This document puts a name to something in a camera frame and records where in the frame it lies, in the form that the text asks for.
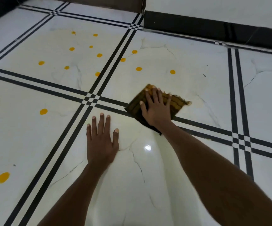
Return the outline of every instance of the tiled floor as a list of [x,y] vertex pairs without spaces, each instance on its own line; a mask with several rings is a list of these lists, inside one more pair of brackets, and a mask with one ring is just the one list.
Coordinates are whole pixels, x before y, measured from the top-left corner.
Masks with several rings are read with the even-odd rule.
[[101,112],[120,151],[86,225],[217,225],[164,137],[124,110],[147,83],[192,101],[174,122],[272,199],[272,54],[142,25],[51,0],[0,18],[0,225],[41,220],[87,164],[84,124]]

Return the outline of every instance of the yellow paint spot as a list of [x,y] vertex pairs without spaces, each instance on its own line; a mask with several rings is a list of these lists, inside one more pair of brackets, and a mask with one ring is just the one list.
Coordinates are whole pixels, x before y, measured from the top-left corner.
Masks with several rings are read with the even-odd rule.
[[44,108],[44,109],[42,109],[41,111],[40,111],[40,115],[44,115],[44,114],[46,114],[48,112],[48,110],[46,109],[46,108]]
[[9,172],[5,172],[0,174],[0,183],[4,183],[6,182],[6,180],[9,178],[10,173]]

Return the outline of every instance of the white marble tile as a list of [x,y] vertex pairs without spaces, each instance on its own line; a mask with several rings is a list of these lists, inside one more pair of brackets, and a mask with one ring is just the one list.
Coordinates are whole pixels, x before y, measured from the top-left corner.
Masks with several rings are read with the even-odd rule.
[[0,18],[0,51],[46,14],[23,9],[15,9]]
[[272,142],[272,55],[239,53],[250,136]]
[[5,56],[0,68],[88,91],[126,30],[57,16]]
[[[101,178],[86,225],[205,225],[216,223],[200,202],[170,144],[133,118],[93,108],[91,117],[111,115],[111,133],[119,128],[119,152]],[[87,164],[86,125],[41,199],[29,225],[36,225]],[[198,138],[233,162],[232,147]]]
[[0,81],[0,225],[47,158],[79,103]]
[[146,84],[154,84],[192,102],[178,117],[231,130],[225,47],[137,31],[123,58],[102,96],[129,103]]
[[272,158],[251,153],[255,183],[272,199]]
[[126,23],[132,23],[137,15],[136,13],[122,10],[108,9],[90,5],[81,5],[76,3],[71,3],[70,5],[68,5],[65,9],[63,9],[63,12],[93,16]]
[[56,0],[28,0],[24,2],[25,5],[30,5],[34,7],[40,7],[45,9],[56,9],[59,7],[63,1],[56,1]]

